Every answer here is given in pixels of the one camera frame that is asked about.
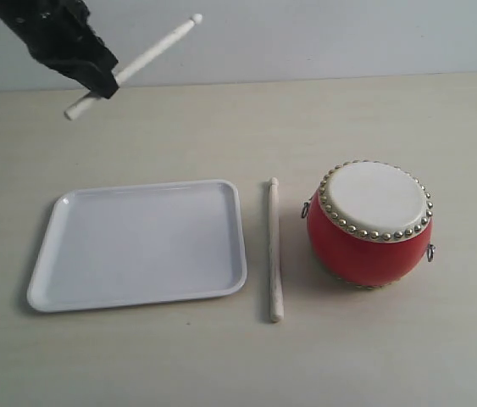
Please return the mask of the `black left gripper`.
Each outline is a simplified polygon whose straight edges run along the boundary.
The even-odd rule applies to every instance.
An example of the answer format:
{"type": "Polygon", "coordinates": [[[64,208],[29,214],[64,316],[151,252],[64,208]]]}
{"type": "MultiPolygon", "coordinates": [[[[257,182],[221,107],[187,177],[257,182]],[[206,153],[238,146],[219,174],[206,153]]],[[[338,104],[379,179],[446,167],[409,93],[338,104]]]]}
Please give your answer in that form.
{"type": "Polygon", "coordinates": [[[110,99],[119,85],[118,60],[88,25],[83,1],[0,1],[0,20],[25,44],[39,64],[110,99]]]}

